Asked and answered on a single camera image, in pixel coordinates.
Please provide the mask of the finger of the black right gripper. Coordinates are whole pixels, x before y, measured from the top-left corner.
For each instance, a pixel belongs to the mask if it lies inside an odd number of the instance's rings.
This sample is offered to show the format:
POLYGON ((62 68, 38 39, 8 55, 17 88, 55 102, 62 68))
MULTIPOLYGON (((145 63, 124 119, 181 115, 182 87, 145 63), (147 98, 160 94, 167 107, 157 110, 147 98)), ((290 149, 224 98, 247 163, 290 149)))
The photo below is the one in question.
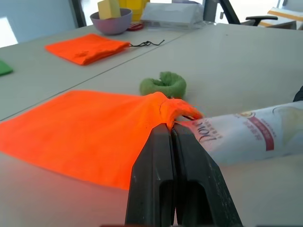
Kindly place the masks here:
POLYGON ((303 101, 303 86, 294 96, 293 102, 303 101))

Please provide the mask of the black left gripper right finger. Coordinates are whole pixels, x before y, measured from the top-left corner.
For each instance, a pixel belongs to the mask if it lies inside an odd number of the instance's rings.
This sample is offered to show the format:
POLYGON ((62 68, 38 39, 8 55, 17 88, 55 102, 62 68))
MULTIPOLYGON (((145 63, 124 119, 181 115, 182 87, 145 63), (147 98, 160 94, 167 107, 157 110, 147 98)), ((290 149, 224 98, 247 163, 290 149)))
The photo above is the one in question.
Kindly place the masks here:
POLYGON ((177 222, 181 226, 242 226, 219 166, 191 130, 172 130, 178 174, 177 222))

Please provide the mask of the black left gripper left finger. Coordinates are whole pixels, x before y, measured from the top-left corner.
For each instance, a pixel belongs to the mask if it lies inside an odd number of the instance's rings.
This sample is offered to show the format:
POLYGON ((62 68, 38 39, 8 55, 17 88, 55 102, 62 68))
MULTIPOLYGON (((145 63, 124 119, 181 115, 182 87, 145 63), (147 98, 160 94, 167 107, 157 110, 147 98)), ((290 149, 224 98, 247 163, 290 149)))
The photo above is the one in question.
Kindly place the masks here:
POLYGON ((171 133, 152 129, 131 172, 125 225, 171 226, 175 215, 176 168, 171 133))

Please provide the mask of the white tube with red print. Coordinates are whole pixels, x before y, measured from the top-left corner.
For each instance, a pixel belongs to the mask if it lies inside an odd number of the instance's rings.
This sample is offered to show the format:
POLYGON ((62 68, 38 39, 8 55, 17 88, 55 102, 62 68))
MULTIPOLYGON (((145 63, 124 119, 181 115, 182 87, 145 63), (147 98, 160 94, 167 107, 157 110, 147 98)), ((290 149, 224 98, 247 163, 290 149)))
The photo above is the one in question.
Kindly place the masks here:
POLYGON ((180 124, 218 164, 303 154, 303 101, 180 124))

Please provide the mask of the orange drawstring pouch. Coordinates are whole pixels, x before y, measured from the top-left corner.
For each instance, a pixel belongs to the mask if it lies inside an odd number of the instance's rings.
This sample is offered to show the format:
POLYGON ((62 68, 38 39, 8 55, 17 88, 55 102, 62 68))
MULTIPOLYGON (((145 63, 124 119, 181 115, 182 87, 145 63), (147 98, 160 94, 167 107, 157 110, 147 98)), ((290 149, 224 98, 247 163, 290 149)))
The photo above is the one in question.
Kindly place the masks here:
POLYGON ((102 186, 128 189, 152 129, 203 115, 161 92, 146 96, 74 90, 0 123, 0 151, 102 186))
POLYGON ((80 66, 86 66, 126 51, 130 47, 144 47, 149 45, 159 46, 163 42, 164 40, 155 44, 150 41, 145 41, 141 44, 133 45, 129 41, 114 40, 97 34, 88 34, 46 45, 45 49, 59 58, 80 66))

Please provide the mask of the black office chair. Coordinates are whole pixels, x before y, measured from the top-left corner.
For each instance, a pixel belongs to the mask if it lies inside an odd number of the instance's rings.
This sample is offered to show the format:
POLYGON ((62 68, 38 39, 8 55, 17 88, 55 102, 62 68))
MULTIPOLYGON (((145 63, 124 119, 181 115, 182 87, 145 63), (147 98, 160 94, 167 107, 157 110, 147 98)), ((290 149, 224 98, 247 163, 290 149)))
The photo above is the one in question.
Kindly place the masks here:
POLYGON ((242 22, 241 25, 247 26, 258 26, 262 20, 278 20, 276 16, 254 16, 254 17, 246 17, 246 21, 242 22))

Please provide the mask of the green rolled towel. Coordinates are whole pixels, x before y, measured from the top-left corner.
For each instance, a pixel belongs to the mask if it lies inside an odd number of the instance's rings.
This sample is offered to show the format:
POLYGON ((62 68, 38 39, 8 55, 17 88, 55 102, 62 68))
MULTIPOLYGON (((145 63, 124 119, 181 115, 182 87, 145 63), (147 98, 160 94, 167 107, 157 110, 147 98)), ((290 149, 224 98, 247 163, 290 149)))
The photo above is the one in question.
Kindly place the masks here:
POLYGON ((186 88, 187 83, 182 76, 170 71, 164 71, 160 73, 159 79, 143 79, 140 83, 139 91, 143 96, 161 92, 169 98, 183 98, 186 88))

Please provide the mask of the clear plastic wrapped package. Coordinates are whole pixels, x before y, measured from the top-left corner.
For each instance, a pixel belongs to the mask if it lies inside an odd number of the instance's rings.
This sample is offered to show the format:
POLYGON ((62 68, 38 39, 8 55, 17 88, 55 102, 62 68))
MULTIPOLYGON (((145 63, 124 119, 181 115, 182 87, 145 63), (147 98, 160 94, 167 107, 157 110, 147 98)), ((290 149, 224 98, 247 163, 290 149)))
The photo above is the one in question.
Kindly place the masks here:
POLYGON ((145 26, 195 29, 203 22, 204 6, 199 3, 147 3, 141 22, 145 26))

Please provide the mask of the red round lid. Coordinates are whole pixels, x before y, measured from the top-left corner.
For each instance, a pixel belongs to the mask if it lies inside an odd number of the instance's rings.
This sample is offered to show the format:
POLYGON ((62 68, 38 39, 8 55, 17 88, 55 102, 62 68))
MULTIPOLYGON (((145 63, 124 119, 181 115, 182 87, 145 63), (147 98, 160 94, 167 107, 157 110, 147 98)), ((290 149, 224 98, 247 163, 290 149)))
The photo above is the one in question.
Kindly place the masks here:
POLYGON ((127 31, 139 31, 142 30, 144 28, 144 24, 143 23, 131 23, 130 26, 127 28, 127 31))

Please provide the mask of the purple bowl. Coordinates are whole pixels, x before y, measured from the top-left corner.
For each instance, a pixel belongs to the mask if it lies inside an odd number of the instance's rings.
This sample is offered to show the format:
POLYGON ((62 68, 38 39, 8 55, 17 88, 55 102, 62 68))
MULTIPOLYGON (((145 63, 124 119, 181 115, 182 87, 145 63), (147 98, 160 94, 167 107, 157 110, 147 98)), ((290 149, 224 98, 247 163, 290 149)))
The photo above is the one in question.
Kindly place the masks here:
POLYGON ((133 11, 128 8, 120 9, 121 17, 100 19, 98 12, 90 15, 93 26, 105 35, 118 35, 125 32, 132 22, 133 11))

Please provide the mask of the yellow box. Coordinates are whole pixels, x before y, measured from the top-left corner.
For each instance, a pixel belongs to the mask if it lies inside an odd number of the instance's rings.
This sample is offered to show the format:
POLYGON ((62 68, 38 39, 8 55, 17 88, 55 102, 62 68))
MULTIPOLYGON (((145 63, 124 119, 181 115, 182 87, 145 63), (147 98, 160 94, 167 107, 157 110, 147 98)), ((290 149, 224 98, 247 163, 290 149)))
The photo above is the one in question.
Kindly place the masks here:
POLYGON ((121 8, 131 9, 133 12, 132 21, 139 22, 146 4, 150 0, 118 0, 121 8))

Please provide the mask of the yellow sponge block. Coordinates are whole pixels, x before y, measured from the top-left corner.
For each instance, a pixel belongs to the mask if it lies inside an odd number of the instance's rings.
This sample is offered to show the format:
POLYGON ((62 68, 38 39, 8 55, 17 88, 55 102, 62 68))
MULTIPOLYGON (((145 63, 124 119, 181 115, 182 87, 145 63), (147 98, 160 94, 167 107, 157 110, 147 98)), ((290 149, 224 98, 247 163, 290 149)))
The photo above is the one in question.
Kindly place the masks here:
POLYGON ((102 0, 98 2, 98 15, 102 20, 121 17, 119 1, 102 0))

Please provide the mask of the green cloth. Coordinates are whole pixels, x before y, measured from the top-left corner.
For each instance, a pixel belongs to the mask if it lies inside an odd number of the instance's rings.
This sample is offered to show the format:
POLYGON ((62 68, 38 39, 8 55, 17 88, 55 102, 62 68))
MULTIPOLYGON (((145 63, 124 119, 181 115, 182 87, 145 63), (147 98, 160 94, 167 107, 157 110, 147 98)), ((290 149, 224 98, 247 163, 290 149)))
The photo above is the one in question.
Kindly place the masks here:
POLYGON ((13 69, 4 61, 0 60, 0 76, 4 76, 13 72, 13 69))

